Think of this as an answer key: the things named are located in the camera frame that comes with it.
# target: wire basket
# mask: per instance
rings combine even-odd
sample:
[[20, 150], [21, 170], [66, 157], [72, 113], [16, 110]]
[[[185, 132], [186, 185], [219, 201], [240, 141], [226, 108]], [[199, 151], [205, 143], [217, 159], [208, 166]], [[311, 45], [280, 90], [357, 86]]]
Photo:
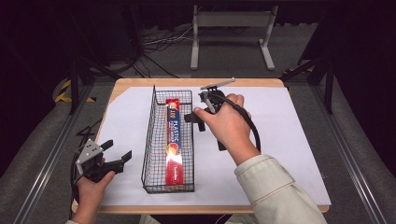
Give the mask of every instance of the wire basket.
[[[166, 99], [179, 99], [180, 137], [183, 164], [183, 184], [167, 185], [166, 172]], [[184, 115], [192, 111], [191, 91], [155, 91], [153, 88], [148, 121], [146, 152], [143, 161], [142, 183], [147, 193], [172, 193], [194, 191], [194, 153], [192, 123], [184, 122]]]

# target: person's left hand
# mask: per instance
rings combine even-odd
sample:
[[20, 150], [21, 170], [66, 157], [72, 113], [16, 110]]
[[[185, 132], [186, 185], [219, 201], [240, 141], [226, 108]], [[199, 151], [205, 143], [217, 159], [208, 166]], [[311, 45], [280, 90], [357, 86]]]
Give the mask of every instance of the person's left hand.
[[94, 183], [83, 176], [78, 181], [79, 204], [73, 221], [77, 223], [95, 223], [97, 210], [105, 195], [105, 190], [116, 173], [108, 172], [103, 179]]

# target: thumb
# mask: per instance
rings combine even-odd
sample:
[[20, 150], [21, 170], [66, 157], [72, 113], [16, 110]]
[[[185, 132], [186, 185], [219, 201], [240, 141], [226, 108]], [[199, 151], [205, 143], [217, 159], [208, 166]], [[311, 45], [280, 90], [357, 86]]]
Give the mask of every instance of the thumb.
[[198, 116], [198, 118], [200, 118], [201, 120], [203, 120], [205, 123], [209, 124], [210, 120], [212, 119], [212, 114], [207, 113], [206, 111], [204, 111], [202, 108], [200, 107], [195, 107], [194, 108], [194, 113], [196, 116]]
[[108, 172], [98, 184], [101, 185], [103, 188], [107, 187], [107, 185], [111, 182], [115, 175], [116, 173], [114, 171]]

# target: person's right hand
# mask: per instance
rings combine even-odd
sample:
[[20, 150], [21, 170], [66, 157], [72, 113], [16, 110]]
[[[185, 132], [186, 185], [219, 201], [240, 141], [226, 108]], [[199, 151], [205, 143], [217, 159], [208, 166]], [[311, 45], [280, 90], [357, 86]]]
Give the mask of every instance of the person's right hand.
[[[244, 106], [243, 95], [232, 93], [227, 96], [227, 99]], [[224, 103], [215, 115], [199, 107], [194, 108], [194, 113], [209, 126], [210, 131], [228, 149], [237, 165], [260, 154], [249, 139], [248, 124], [231, 105]]]

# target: silver metal part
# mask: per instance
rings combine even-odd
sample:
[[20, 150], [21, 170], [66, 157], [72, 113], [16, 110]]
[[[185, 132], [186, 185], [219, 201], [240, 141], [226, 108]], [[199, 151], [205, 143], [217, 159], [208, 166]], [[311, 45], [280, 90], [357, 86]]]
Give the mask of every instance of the silver metal part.
[[221, 86], [225, 86], [227, 84], [230, 84], [232, 82], [235, 82], [236, 78], [232, 77], [230, 80], [228, 81], [223, 81], [223, 82], [219, 82], [219, 83], [215, 83], [215, 84], [209, 84], [207, 86], [201, 87], [201, 91], [203, 90], [207, 90], [208, 88], [212, 88], [212, 87], [221, 87]]
[[78, 160], [76, 161], [78, 172], [83, 175], [84, 171], [81, 164], [92, 159], [103, 151], [104, 150], [99, 145], [97, 145], [91, 139], [88, 139], [87, 143], [81, 151], [81, 154], [79, 154]]

